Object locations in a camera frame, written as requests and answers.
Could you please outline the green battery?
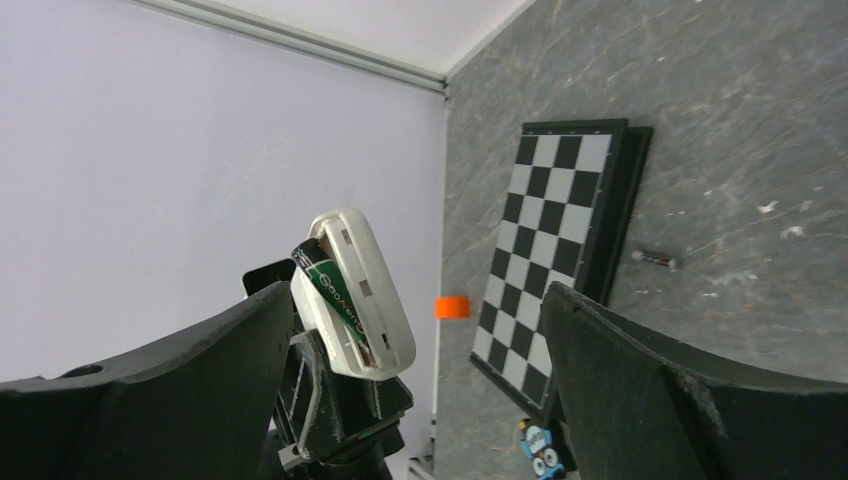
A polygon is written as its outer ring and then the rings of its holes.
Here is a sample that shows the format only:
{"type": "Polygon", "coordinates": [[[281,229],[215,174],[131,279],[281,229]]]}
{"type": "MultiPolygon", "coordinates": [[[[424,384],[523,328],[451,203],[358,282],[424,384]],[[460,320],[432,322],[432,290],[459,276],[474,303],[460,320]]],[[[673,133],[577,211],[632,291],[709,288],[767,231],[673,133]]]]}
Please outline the green battery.
{"type": "Polygon", "coordinates": [[[341,268],[316,238],[308,238],[292,251],[292,259],[306,274],[319,295],[336,312],[353,335],[356,344],[366,351],[371,348],[353,297],[343,278],[341,268]]]}

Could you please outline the dark battery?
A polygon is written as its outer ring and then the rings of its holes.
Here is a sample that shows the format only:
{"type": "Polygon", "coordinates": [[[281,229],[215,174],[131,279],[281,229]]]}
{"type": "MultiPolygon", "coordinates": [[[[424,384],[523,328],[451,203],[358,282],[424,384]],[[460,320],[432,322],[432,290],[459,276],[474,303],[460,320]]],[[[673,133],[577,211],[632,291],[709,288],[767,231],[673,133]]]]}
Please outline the dark battery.
{"type": "Polygon", "coordinates": [[[676,269],[678,266],[678,259],[672,255],[665,253],[634,249],[631,254],[631,257],[637,261],[646,262],[671,269],[676,269]]]}

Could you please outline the white remote control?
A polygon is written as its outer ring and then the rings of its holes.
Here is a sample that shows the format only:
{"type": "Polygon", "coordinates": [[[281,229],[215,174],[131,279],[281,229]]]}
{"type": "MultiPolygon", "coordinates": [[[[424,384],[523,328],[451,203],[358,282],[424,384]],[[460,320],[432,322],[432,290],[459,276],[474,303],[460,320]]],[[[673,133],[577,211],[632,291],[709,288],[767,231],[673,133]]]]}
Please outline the white remote control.
{"type": "Polygon", "coordinates": [[[372,381],[398,376],[415,360],[415,340],[365,215],[352,208],[324,213],[313,220],[308,238],[318,239],[340,266],[371,348],[367,353],[356,344],[341,317],[295,263],[295,306],[304,328],[319,334],[332,371],[372,381]]]}

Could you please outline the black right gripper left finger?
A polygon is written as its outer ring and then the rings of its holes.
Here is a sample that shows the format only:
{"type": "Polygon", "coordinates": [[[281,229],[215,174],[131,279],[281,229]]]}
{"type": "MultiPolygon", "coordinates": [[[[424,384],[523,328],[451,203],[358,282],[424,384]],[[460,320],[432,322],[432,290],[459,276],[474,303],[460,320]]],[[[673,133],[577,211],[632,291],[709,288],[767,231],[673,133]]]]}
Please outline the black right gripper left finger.
{"type": "Polygon", "coordinates": [[[5,479],[256,479],[293,325],[277,282],[132,351],[1,386],[5,479]]]}

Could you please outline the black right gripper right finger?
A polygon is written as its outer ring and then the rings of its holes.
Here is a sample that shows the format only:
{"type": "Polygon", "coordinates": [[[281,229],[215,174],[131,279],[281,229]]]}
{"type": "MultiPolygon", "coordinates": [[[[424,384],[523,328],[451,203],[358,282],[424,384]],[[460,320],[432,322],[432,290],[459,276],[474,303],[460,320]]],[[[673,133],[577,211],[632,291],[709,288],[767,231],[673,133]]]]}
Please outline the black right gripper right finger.
{"type": "Polygon", "coordinates": [[[847,387],[766,370],[561,283],[541,325],[585,479],[843,479],[847,387]]]}

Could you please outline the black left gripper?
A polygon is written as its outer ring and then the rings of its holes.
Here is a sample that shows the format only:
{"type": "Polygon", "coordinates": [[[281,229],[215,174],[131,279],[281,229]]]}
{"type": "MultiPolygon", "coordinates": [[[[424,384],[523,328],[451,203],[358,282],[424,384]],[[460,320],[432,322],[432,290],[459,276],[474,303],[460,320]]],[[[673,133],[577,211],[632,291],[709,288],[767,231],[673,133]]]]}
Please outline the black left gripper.
{"type": "Polygon", "coordinates": [[[375,382],[337,374],[319,334],[298,314],[260,460],[260,479],[389,479],[387,457],[413,405],[397,378],[375,382]]]}

